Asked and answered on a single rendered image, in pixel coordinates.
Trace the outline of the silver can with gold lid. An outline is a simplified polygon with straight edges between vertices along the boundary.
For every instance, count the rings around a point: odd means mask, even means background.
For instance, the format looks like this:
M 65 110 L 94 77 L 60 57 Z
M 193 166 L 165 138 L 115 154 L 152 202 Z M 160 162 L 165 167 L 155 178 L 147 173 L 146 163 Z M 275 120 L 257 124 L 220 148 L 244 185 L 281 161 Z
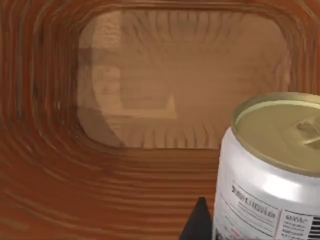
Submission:
M 320 96 L 273 92 L 234 110 L 212 240 L 320 240 Z

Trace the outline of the wooden basket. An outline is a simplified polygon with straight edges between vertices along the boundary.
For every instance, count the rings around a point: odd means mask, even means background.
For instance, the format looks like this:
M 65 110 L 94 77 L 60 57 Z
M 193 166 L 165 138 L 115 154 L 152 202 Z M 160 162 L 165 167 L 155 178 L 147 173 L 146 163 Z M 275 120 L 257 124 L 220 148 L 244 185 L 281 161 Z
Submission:
M 320 0 L 0 0 L 0 240 L 179 240 L 272 92 L 320 94 Z

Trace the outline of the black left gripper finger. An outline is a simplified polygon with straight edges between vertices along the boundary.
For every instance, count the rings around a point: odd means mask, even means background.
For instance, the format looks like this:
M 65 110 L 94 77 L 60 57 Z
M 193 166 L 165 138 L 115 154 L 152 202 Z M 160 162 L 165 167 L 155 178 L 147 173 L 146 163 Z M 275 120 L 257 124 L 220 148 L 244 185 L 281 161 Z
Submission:
M 205 197 L 199 197 L 178 240 L 212 240 L 212 217 Z

